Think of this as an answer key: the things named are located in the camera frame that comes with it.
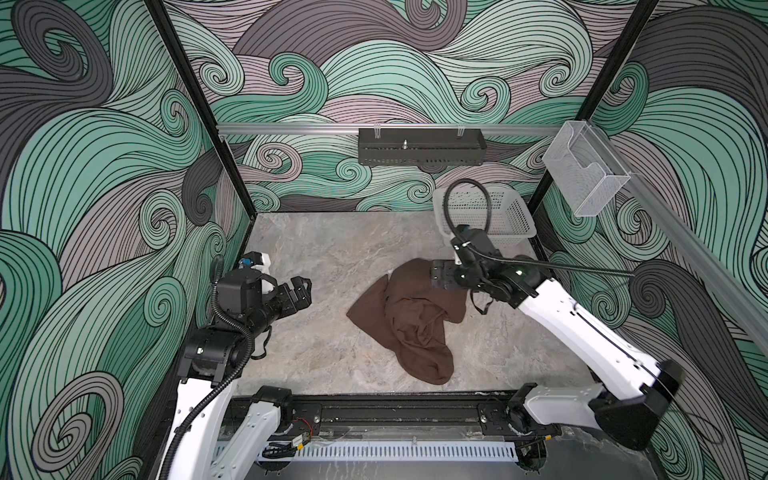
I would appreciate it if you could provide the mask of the brown trousers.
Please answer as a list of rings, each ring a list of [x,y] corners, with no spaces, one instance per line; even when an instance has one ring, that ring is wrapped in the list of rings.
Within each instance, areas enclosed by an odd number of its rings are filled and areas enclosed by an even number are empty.
[[[348,319],[393,352],[406,373],[432,385],[454,373],[445,324],[466,315],[467,293],[431,283],[431,262],[416,258],[377,279],[349,308]]]

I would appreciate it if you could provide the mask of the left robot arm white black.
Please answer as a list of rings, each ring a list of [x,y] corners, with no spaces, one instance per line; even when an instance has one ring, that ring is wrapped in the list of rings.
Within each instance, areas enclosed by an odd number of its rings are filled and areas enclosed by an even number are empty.
[[[260,358],[257,338],[269,338],[275,321],[312,303],[310,279],[295,276],[280,284],[268,268],[261,254],[243,257],[229,272],[212,267],[211,319],[184,343],[175,416],[158,478],[243,479],[269,438],[289,428],[291,391],[263,387],[224,449],[217,448],[237,383],[246,365]]]

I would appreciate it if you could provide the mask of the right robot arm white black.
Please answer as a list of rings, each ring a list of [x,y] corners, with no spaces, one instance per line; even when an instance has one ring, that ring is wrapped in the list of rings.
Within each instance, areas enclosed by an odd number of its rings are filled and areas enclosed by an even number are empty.
[[[579,388],[532,386],[522,395],[535,425],[601,431],[625,448],[648,447],[685,378],[674,360],[657,360],[620,337],[573,298],[552,274],[555,265],[502,257],[484,230],[458,226],[454,257],[435,260],[433,287],[483,292],[535,320],[596,375]]]

